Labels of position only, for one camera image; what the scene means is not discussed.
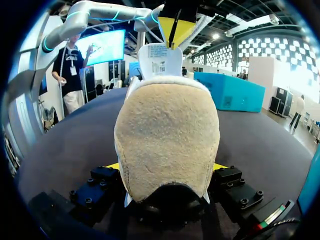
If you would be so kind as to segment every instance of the man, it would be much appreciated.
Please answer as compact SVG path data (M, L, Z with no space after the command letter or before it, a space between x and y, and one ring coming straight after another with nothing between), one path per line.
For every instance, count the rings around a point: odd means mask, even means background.
M301 95L301 97L299 97L298 100L296 101L296 111L292 121L290 122L290 128L294 124L295 119L298 117L294 125L294 129L297 128L299 120L302 115L302 111L304 110L304 107L305 107L305 96Z
M182 74L182 77L186 77L186 76L187 76L187 69L186 69L185 66L182 67L182 72L181 72L181 74Z
M63 101L69 114L85 104L79 71L87 66L89 56L92 53L92 46L90 45L86 51L86 58L82 57L76 46L79 38L80 34L71 37L66 45L62 75L59 74L64 48L60 49L52 69L52 76L58 83L61 83Z
M242 73L239 74L239 78L246 80L247 79L247 74L246 74L246 70L244 69Z

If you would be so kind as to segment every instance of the robotic arm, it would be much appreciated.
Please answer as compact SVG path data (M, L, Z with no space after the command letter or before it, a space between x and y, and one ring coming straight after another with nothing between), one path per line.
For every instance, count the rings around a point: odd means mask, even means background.
M160 5L156 9L151 10L148 8L135 8L111 3L79 1L70 8L64 24L55 28L43 39L42 49L45 53L49 53L64 40L80 34L86 30L89 18L113 21L140 19L148 28L152 29L158 25L158 14L163 7L164 5ZM146 27L144 24L136 21L134 29L137 32L145 32Z

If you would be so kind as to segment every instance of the round black table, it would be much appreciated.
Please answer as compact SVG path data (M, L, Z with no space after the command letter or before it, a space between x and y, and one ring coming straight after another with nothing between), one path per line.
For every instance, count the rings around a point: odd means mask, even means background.
M16 179L26 202L42 191L51 190L68 198L70 190L79 188L90 177L90 170L118 161L114 126L126 92L127 88L113 89L97 97L39 139L23 160ZM215 161L239 168L247 183L264 191L264 201L273 197L295 201L313 156L262 113L218 111L218 116L221 137ZM227 229L224 234L234 234L237 227L229 224L223 210L218 209L218 214L220 220L225 219L220 221L222 228ZM157 235L132 223L126 237L206 239L204 225L194 223L179 232Z

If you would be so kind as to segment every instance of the man's hand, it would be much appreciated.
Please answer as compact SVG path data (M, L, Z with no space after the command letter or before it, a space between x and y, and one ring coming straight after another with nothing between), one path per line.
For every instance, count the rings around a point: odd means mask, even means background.
M90 54L92 54L92 51L93 51L93 47L92 47L92 44L91 44L91 45L89 45L88 50L86 51L86 56L87 57L90 56Z
M63 87L64 85L66 85L66 83L67 83L67 80L64 78L64 77L60 77L60 79L59 79L59 84L61 84L61 86Z

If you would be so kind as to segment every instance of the blue box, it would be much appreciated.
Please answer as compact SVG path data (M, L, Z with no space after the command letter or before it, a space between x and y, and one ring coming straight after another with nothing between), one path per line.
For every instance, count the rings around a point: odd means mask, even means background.
M219 110L259 113L264 101L264 86L219 73L195 72L194 79L205 85Z

